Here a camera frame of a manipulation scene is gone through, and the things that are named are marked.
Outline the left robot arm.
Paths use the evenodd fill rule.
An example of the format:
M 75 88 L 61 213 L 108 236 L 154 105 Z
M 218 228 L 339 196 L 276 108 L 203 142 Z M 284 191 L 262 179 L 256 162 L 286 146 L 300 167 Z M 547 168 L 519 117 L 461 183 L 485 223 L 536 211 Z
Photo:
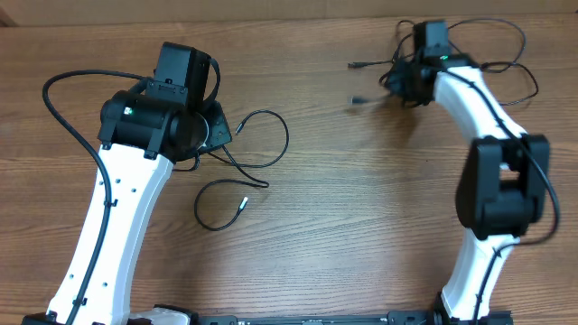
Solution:
M 230 141 L 216 89 L 205 91 L 218 63 L 166 42 L 151 78 L 109 99 L 100 113 L 98 166 L 74 256 L 45 312 L 25 324 L 196 324 L 193 311 L 156 304 L 131 312 L 135 266 L 148 222 L 177 162 Z

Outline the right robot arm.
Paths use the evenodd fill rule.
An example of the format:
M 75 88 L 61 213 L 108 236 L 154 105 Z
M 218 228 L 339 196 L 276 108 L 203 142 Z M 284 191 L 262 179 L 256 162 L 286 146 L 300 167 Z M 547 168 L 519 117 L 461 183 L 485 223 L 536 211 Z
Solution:
M 380 83 L 404 103 L 443 107 L 469 144 L 455 193 L 464 228 L 461 249 L 448 283 L 432 311 L 407 313 L 409 324 L 509 324 L 507 311 L 492 312 L 489 301 L 501 270 L 533 223 L 545 198 L 560 214 L 547 177 L 550 146 L 531 135 L 495 99 L 483 78 L 484 66 L 453 48 L 450 25 L 426 21 L 412 26 L 409 58 L 392 57 Z

